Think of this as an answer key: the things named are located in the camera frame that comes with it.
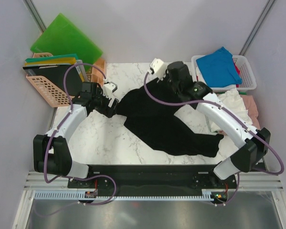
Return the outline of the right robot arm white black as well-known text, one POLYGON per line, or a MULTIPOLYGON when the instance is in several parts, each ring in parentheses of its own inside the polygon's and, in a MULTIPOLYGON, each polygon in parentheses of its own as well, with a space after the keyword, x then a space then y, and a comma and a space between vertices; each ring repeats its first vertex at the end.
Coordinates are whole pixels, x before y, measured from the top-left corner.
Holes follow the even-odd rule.
POLYGON ((214 121, 233 141, 237 150, 217 164, 209 175, 211 186, 221 187, 226 179, 239 172, 249 172, 269 150, 270 132, 256 129, 241 119, 220 101, 218 96, 203 82, 196 82, 188 66, 182 61, 169 65, 157 59, 148 71, 157 77, 157 82, 166 86, 179 103, 155 97, 160 104, 180 106, 188 104, 214 121))

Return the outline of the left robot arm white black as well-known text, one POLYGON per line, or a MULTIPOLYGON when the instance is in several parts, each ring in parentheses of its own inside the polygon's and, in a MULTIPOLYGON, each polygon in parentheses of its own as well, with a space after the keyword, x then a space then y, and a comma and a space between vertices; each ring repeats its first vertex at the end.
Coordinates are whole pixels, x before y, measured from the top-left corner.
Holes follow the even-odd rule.
POLYGON ((94 185, 95 176, 89 172, 89 166, 72 159, 68 142, 75 130, 86 117, 97 111, 111 118, 116 114, 119 102, 114 96, 117 85, 113 82, 83 82, 82 89, 74 98, 59 124, 44 135, 33 139, 34 170, 39 173, 61 177, 76 177, 84 187, 94 185))

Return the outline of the black t shirt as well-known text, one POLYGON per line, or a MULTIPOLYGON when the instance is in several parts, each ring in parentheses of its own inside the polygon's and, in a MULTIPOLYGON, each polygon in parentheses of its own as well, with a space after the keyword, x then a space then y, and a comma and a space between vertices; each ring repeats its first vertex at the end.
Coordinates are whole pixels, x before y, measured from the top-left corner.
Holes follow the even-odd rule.
POLYGON ((157 103, 140 87, 121 99, 116 113, 125 116, 124 126, 153 150, 173 156, 216 157, 223 135, 194 133, 174 115, 179 109, 157 103))

